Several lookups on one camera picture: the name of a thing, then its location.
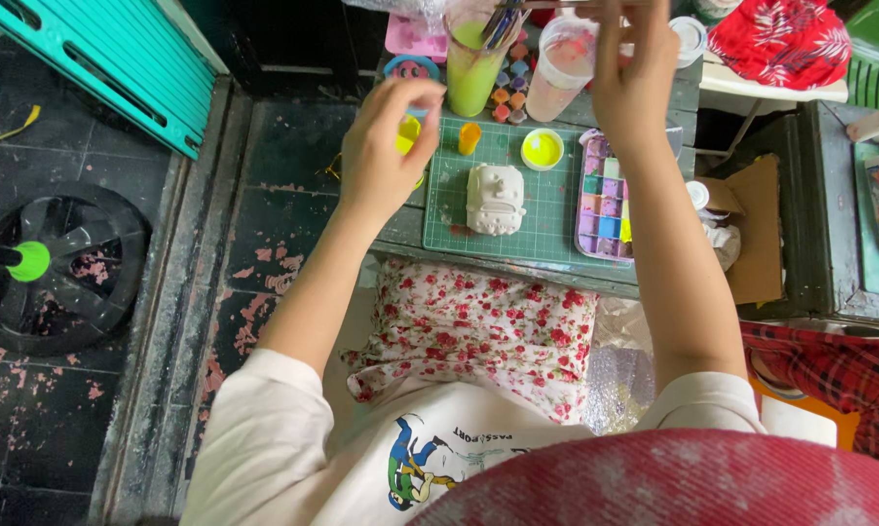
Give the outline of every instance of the hand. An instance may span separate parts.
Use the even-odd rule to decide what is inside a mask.
[[[624,40],[630,37],[634,42],[634,58],[623,67],[618,64],[619,0],[609,0],[597,12],[601,28],[592,110],[620,157],[649,149],[657,141],[667,143],[667,105],[679,53],[679,37],[668,25],[669,10],[669,0],[624,9],[632,25]],[[580,16],[592,14],[588,10]]]
[[[338,208],[352,221],[380,230],[413,191],[439,144],[439,113],[446,87],[425,78],[388,78],[362,104],[342,139]],[[428,110],[420,137],[406,156],[394,147],[407,107]]]

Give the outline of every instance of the white plaster figurine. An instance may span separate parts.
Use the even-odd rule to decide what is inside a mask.
[[[485,163],[469,170],[468,227],[480,234],[513,234],[521,228],[524,206],[524,175],[513,166],[490,167]]]

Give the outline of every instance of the purple paint palette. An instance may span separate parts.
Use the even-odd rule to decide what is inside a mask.
[[[589,257],[634,261],[631,241],[621,240],[628,225],[627,181],[618,160],[609,157],[609,143],[599,130],[582,136],[585,161],[579,183],[576,214],[576,248]]]

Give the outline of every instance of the white t-shirt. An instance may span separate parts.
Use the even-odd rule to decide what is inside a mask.
[[[404,524],[493,465],[593,436],[506,396],[462,383],[407,392],[327,459],[333,413],[321,380],[299,360],[257,349],[212,406],[180,524]],[[765,432],[750,384],[724,373],[670,383],[635,431],[653,428]]]

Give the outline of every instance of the green cutting mat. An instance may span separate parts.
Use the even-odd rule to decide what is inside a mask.
[[[579,178],[585,151],[579,144],[584,130],[549,126],[562,137],[565,154],[550,171],[528,169],[521,160],[529,126],[480,123],[481,139],[475,153],[459,154],[459,128],[470,122],[454,117],[439,121],[439,147],[430,163],[426,192],[423,247],[475,256],[493,256],[584,267],[629,269],[630,262],[584,256],[573,243]],[[468,171],[480,163],[514,165],[524,174],[521,229],[509,236],[486,236],[466,226]]]
[[[879,294],[879,234],[874,222],[874,205],[868,189],[865,159],[879,155],[879,147],[859,142],[854,145],[855,191],[858,194],[858,224],[861,229],[861,272],[865,290]]]

